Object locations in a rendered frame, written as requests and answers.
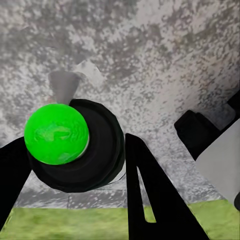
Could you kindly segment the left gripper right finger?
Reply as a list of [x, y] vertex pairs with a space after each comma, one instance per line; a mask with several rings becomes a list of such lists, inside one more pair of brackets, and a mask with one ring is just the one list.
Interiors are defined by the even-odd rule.
[[[210, 240], [145, 142], [125, 134], [129, 240]], [[145, 220], [139, 168], [156, 223]]]

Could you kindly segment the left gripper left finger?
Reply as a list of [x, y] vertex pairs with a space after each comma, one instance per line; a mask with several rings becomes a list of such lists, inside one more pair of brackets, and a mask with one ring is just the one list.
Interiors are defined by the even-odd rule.
[[0, 148], [0, 231], [32, 170], [24, 137]]

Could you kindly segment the insectifuge atomizer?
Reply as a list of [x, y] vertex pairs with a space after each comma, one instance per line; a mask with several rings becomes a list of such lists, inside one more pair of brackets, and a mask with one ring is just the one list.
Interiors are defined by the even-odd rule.
[[29, 164], [49, 187], [85, 193], [126, 174], [125, 136], [103, 104], [73, 99], [82, 79], [68, 70], [51, 71], [56, 103], [36, 110], [24, 128]]

